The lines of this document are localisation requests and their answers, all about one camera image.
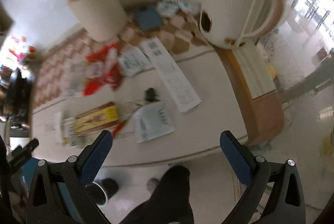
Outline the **clear printed plastic wrapper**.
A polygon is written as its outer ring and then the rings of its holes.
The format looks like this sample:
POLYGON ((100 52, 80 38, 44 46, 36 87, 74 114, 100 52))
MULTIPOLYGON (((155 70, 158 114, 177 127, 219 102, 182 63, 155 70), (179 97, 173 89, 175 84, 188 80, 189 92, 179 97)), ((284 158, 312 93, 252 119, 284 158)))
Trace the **clear printed plastic wrapper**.
POLYGON ((63 94, 65 97, 82 97, 86 82, 86 62, 83 58, 71 60, 66 68, 63 94))

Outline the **long white paper box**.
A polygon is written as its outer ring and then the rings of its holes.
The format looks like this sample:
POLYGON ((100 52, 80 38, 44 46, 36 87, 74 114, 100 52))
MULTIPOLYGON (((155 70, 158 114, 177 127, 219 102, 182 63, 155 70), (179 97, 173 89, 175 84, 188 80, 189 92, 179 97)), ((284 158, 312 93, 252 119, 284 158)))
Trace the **long white paper box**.
POLYGON ((147 39, 141 47, 158 72, 168 93, 181 113, 188 112, 201 103, 180 67, 157 37, 147 39))

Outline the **cream chopstick holder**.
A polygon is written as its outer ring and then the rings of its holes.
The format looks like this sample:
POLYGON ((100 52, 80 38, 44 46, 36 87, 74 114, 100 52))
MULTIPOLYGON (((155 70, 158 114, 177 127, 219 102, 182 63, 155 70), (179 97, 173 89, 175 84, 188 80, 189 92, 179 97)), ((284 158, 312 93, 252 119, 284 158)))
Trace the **cream chopstick holder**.
POLYGON ((111 39, 127 24, 127 14, 120 0, 68 0, 68 6, 97 42, 111 39))

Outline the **left grey slipper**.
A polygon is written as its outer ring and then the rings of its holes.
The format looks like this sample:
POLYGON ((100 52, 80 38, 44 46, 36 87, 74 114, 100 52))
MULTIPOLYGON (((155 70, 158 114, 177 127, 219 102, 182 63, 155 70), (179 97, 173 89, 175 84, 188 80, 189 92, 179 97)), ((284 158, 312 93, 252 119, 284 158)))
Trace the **left grey slipper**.
POLYGON ((147 190, 150 194, 152 194, 154 192, 154 190, 158 186, 159 182, 160 181, 157 178, 150 178, 147 181, 147 190))

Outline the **red chili pepper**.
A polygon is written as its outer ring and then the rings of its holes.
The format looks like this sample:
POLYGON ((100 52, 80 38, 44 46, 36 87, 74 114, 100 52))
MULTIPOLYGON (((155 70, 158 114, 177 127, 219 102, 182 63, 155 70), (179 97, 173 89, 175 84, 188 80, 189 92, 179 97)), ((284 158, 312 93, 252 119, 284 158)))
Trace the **red chili pepper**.
POLYGON ((117 124, 115 128, 113 128, 113 131, 111 132, 113 138, 115 138, 119 134, 119 132, 127 125, 129 120, 130 118, 125 119, 121 121, 119 124, 117 124))

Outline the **person's dark trouser legs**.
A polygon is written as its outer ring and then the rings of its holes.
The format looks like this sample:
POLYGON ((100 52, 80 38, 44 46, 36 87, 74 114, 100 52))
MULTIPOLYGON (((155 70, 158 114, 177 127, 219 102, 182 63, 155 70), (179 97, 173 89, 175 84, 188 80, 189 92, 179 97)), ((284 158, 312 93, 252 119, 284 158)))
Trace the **person's dark trouser legs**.
POLYGON ((189 197, 189 169, 173 166, 161 177, 150 198, 130 211, 121 222, 194 223, 189 197))

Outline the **yellow red flat box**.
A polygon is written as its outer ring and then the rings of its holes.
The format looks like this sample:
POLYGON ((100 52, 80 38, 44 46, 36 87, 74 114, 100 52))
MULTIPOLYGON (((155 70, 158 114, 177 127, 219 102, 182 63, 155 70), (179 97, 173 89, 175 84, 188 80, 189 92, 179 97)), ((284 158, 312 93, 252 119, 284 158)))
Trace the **yellow red flat box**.
POLYGON ((109 102, 75 117, 74 132, 78 136, 90 135, 98 130, 106 130, 119 124, 115 102, 109 102))

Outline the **white sachet packet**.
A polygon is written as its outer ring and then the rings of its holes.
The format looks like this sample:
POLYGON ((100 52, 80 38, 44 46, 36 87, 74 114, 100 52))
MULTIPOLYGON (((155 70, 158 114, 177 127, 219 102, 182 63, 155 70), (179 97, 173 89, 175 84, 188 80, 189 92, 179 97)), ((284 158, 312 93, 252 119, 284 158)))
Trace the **white sachet packet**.
POLYGON ((118 63, 122 75, 129 78, 138 75, 152 66, 149 59, 139 47, 134 47, 121 54, 118 58, 118 63))

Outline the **white round trash bin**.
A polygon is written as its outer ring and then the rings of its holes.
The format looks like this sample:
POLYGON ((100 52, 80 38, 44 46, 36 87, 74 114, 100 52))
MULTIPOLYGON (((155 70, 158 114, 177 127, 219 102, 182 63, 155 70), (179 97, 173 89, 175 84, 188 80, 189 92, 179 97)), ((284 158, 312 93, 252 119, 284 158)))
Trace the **white round trash bin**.
POLYGON ((86 190, 91 199, 99 206, 104 207, 108 201, 118 192, 119 185, 111 178, 93 181, 86 185, 86 190))

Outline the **green white small box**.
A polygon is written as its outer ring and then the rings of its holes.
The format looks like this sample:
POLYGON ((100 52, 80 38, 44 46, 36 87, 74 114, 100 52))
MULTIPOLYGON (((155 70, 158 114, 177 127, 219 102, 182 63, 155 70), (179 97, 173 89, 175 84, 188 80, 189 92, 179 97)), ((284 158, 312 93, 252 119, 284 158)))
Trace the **green white small box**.
POLYGON ((75 118, 64 118, 61 123, 62 146, 83 147, 82 138, 78 137, 74 128, 75 118))

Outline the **blue smartphone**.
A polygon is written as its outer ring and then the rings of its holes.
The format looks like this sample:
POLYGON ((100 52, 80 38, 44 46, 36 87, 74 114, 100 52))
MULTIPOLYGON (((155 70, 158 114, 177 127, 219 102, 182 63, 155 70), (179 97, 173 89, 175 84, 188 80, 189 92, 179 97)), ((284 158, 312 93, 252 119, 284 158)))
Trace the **blue smartphone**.
POLYGON ((152 5, 142 6, 134 13, 134 18, 142 32, 158 29, 163 26, 163 21, 152 5))

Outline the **crumpled white tissue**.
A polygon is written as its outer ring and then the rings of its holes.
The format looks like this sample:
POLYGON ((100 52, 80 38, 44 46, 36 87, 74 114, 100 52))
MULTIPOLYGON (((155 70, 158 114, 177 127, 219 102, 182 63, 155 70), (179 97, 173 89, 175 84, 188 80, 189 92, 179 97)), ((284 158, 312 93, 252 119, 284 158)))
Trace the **crumpled white tissue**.
POLYGON ((63 112, 56 112, 54 115, 54 128, 56 131, 57 141, 63 144, 63 112))

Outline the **white electric kettle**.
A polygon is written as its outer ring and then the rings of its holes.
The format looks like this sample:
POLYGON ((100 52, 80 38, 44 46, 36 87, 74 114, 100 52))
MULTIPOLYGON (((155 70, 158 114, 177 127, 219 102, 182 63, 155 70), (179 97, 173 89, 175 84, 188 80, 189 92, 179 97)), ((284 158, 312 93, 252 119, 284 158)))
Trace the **white electric kettle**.
POLYGON ((201 0, 199 28, 215 47, 236 49, 271 32, 284 0, 201 0))

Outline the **dark small scrap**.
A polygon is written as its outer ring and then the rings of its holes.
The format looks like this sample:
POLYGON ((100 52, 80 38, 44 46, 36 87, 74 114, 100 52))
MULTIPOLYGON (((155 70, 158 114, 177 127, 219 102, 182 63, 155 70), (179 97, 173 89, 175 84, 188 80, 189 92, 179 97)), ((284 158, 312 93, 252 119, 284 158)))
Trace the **dark small scrap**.
POLYGON ((145 91, 145 101, 147 103, 154 103, 160 101, 158 98, 158 94, 154 88, 148 88, 145 91))

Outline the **red snack wrapper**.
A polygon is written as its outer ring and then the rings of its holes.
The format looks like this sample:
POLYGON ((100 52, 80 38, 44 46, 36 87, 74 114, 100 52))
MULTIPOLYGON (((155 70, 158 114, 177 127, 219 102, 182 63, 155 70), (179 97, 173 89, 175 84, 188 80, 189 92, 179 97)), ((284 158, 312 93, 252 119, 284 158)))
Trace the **red snack wrapper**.
POLYGON ((93 95, 104 85, 109 85, 112 91, 116 91, 121 87, 122 81, 117 42, 85 57, 83 96, 93 95))

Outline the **white printed packet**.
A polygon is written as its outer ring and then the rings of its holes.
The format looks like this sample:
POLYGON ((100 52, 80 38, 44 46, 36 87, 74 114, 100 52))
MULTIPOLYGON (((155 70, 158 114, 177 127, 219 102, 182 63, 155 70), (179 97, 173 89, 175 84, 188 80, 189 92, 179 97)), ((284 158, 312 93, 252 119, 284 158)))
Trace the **white printed packet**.
POLYGON ((138 143, 171 134, 175 130, 173 120, 162 101, 139 108, 133 114, 133 119, 138 143))

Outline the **small white paper packet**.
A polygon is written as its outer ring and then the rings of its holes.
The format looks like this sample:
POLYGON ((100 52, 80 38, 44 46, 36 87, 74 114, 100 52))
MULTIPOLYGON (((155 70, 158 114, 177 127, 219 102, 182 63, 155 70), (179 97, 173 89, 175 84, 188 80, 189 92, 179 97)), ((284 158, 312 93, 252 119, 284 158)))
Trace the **small white paper packet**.
POLYGON ((171 18, 179 11, 179 6, 173 3, 160 1, 156 5, 156 10, 161 17, 171 18))

